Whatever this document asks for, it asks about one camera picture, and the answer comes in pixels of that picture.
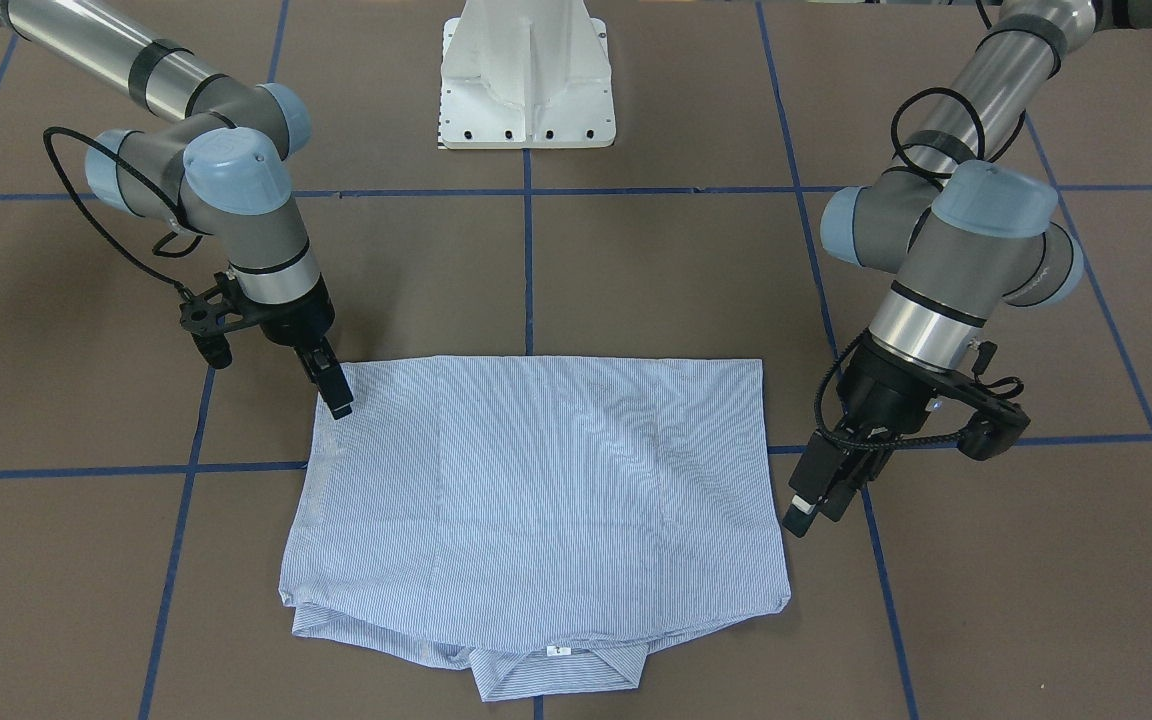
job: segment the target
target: black end effector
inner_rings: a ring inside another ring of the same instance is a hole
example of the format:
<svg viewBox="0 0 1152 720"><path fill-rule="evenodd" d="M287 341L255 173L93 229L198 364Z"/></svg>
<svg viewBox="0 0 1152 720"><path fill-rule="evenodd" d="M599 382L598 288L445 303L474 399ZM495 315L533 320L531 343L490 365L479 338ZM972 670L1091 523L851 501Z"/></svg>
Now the black end effector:
<svg viewBox="0 0 1152 720"><path fill-rule="evenodd" d="M194 336L198 353L212 367L223 369L233 362L225 334L260 325L271 342L296 351L333 418L353 412L353 392L326 338L335 309L323 279L300 300L263 305L249 300L236 279L215 273L215 287L202 295L183 295L182 301L180 327Z"/></svg>
<svg viewBox="0 0 1152 720"><path fill-rule="evenodd" d="M826 429L820 402L829 379L851 353L838 384L846 415L833 430ZM992 355L992 348L987 353ZM1028 427L1029 416L1009 401L1009 393L996 393L979 381L987 364L984 357L973 367L976 378L938 373L884 350L867 332L856 338L817 393L818 427L790 477L795 498L782 520L785 528L803 537L818 514L841 520L856 492L876 479L901 448L953 442L972 460L987 460L1010 448ZM948 435L902 438L923 429L939 397L973 407L972 419Z"/></svg>

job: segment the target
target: folded shirt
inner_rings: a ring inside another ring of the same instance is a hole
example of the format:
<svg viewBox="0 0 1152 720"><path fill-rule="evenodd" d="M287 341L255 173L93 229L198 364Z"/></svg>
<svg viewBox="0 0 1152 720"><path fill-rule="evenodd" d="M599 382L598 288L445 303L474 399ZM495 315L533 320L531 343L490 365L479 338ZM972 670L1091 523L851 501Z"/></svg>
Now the folded shirt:
<svg viewBox="0 0 1152 720"><path fill-rule="evenodd" d="M636 688L646 655L790 598L757 359L347 364L279 592L291 631L485 702Z"/></svg>

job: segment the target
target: robotic arm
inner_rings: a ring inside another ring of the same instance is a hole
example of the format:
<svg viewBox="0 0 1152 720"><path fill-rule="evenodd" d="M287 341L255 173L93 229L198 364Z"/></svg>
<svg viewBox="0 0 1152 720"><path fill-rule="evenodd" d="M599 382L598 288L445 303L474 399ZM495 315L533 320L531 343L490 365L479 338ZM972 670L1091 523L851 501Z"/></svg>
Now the robotic arm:
<svg viewBox="0 0 1152 720"><path fill-rule="evenodd" d="M310 141L301 99L275 83L244 86L96 0L0 0L0 26L54 51L172 123L157 132L111 129L94 141L51 128L44 138L79 209L52 136L88 144L88 183L105 204L223 243L228 268L215 273L215 287L195 295L132 259L83 209L128 259L175 287L180 325L207 363L228 366L225 334L260 325L270 341L296 351L334 418L347 416L353 394L326 340L335 311L283 166Z"/></svg>
<svg viewBox="0 0 1152 720"><path fill-rule="evenodd" d="M1066 56L1111 28L1152 28L1152 0L1006 0L954 85L930 88L897 111L890 167L873 185L829 200L824 249L896 278L820 384L817 430L790 478L795 497L783 525L795 536L818 514L841 520L895 450L952 444L987 460L1028 427L1011 402L1024 387L1018 378L980 381L996 350L980 340L982 328L1000 302L1041 306L1068 296L1083 275L1083 250L1048 222L1058 204L1051 187L993 161ZM933 94L940 103L902 141L900 115ZM978 357L968 377L956 367L972 348ZM844 415L828 427L820 402L849 356L838 382ZM905 437L923 429L941 397L972 407L972 419L956 433Z"/></svg>

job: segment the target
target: light blue joint cap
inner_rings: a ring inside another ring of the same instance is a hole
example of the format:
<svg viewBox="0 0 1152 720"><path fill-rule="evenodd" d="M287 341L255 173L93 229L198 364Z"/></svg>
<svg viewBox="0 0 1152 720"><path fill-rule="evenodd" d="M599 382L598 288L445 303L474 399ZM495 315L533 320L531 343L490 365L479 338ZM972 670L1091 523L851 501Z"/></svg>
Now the light blue joint cap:
<svg viewBox="0 0 1152 720"><path fill-rule="evenodd" d="M1051 185L983 160L954 170L932 202L937 218L954 227L999 238L1037 237L1051 223L1059 197Z"/></svg>
<svg viewBox="0 0 1152 720"><path fill-rule="evenodd" d="M834 192L820 215L820 245L839 260L861 265L856 256L856 200L863 187L846 187Z"/></svg>
<svg viewBox="0 0 1152 720"><path fill-rule="evenodd" d="M304 147L310 137L314 136L314 128L310 124L310 109L305 103L291 91L291 88L275 82L266 82L265 85L257 88L264 88L265 92L273 94L279 108L283 111L283 120L287 120L287 154L291 156L293 152Z"/></svg>
<svg viewBox="0 0 1152 720"><path fill-rule="evenodd" d="M97 135L96 142L118 154L120 147L123 146L123 141L127 141L127 136L132 135L132 132L129 129L108 129L108 131ZM96 197L99 197L100 202L109 205L111 209L122 210L129 215L136 214L127 206L127 200L123 200L123 191L118 188L118 165L113 160L106 158L99 150L88 147L88 159L83 160L83 173L88 176L88 187L92 188L92 192L96 192Z"/></svg>
<svg viewBox="0 0 1152 720"><path fill-rule="evenodd" d="M198 199L234 215L264 215L291 197L291 176L265 132L220 128L184 149L184 179Z"/></svg>

